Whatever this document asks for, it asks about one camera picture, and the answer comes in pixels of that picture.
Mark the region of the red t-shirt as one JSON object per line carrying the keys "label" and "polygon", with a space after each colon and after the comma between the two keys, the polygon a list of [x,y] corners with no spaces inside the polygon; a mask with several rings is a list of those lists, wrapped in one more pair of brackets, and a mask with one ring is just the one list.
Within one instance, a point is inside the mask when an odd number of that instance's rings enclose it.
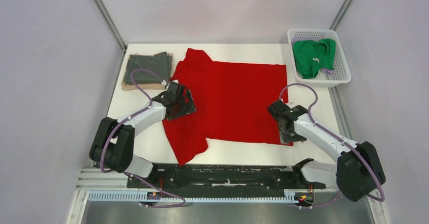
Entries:
{"label": "red t-shirt", "polygon": [[196,111],[164,120],[166,137],[179,165],[208,149],[207,139],[280,144],[276,120],[268,107],[287,102],[286,66],[213,61],[189,48],[173,79],[191,92]]}

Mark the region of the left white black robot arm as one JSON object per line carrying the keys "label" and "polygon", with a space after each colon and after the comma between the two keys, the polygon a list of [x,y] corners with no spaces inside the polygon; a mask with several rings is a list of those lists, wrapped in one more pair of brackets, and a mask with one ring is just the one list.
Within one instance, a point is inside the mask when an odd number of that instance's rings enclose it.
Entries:
{"label": "left white black robot arm", "polygon": [[150,98],[136,112],[119,119],[103,118],[91,145],[89,158],[99,163],[104,172],[137,175],[146,187],[153,187],[159,181],[159,174],[153,170],[154,163],[134,154],[135,138],[155,123],[194,112],[196,106],[191,91],[183,84],[169,82],[165,91]]}

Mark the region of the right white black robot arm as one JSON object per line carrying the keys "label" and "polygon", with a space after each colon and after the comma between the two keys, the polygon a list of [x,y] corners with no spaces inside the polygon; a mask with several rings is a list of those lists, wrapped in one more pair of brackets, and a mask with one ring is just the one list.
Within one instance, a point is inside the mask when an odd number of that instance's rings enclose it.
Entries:
{"label": "right white black robot arm", "polygon": [[382,185],[385,173],[377,150],[368,141],[358,143],[348,139],[317,120],[310,109],[301,105],[289,106],[282,100],[273,102],[268,112],[277,122],[281,141],[295,143],[310,141],[332,160],[333,164],[307,158],[293,166],[292,181],[304,188],[310,183],[321,183],[338,188],[349,200],[357,202],[378,190],[384,201]]}

